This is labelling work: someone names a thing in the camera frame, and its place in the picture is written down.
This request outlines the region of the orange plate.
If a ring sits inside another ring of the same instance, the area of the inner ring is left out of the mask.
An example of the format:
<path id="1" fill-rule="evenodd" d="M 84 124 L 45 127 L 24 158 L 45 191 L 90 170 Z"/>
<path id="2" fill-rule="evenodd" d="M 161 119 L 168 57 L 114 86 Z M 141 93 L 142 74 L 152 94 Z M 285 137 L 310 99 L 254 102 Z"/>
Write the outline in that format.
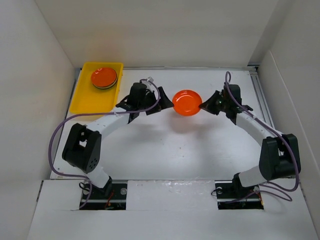
<path id="1" fill-rule="evenodd" d="M 102 67 L 96 69 L 91 74 L 91 82 L 93 85 L 98 87 L 105 87 L 112 85 L 117 80 L 117 73 L 114 69 L 110 67 Z"/>
<path id="2" fill-rule="evenodd" d="M 196 115 L 203 103 L 201 96 L 190 89 L 178 91 L 172 98 L 173 109 L 176 113 L 184 117 Z"/>

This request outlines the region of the blue white patterned plate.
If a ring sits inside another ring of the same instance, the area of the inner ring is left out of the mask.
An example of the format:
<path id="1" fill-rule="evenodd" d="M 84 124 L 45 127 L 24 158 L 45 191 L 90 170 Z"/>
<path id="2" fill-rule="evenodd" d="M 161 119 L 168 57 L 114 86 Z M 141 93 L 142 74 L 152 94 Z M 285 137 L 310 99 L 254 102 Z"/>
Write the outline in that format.
<path id="1" fill-rule="evenodd" d="M 113 83 L 106 85 L 106 86 L 98 86 L 96 84 L 92 84 L 95 88 L 99 89 L 99 90 L 108 90 L 113 88 L 114 86 L 117 85 L 117 81 L 114 81 Z"/>

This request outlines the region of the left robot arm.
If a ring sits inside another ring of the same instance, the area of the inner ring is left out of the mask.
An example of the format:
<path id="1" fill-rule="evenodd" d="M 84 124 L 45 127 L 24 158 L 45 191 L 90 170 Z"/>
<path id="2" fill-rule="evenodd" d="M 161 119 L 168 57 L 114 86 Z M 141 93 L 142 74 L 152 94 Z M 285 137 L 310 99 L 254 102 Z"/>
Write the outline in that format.
<path id="1" fill-rule="evenodd" d="M 135 82 L 111 112 L 87 125 L 76 123 L 70 129 L 62 159 L 85 174 L 100 198 L 107 198 L 112 191 L 112 178 L 100 164 L 103 139 L 130 124 L 140 113 L 151 115 L 174 107 L 161 86 L 152 87 L 150 77 Z"/>

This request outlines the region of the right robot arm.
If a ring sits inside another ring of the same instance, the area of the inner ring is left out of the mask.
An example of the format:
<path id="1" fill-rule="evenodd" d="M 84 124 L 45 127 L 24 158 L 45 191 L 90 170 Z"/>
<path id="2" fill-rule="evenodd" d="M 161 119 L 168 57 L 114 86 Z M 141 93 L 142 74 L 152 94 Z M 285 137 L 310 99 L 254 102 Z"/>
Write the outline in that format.
<path id="1" fill-rule="evenodd" d="M 242 104 L 241 90 L 236 84 L 225 84 L 199 108 L 213 115 L 225 113 L 234 125 L 246 131 L 261 147 L 257 166 L 234 175 L 231 191 L 243 197 L 251 187 L 279 178 L 299 177 L 301 162 L 298 139 L 284 134 L 255 116 L 253 109 Z"/>

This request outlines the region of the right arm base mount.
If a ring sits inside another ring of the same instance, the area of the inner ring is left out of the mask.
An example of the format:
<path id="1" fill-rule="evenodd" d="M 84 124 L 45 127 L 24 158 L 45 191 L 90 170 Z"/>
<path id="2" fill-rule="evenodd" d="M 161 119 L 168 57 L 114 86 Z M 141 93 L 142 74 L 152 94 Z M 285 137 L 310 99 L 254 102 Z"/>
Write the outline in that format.
<path id="1" fill-rule="evenodd" d="M 214 182 L 215 188 L 211 192 L 217 199 L 219 210 L 263 210 L 263 202 L 259 191 L 255 186 L 235 190 L 231 180 L 218 180 Z"/>

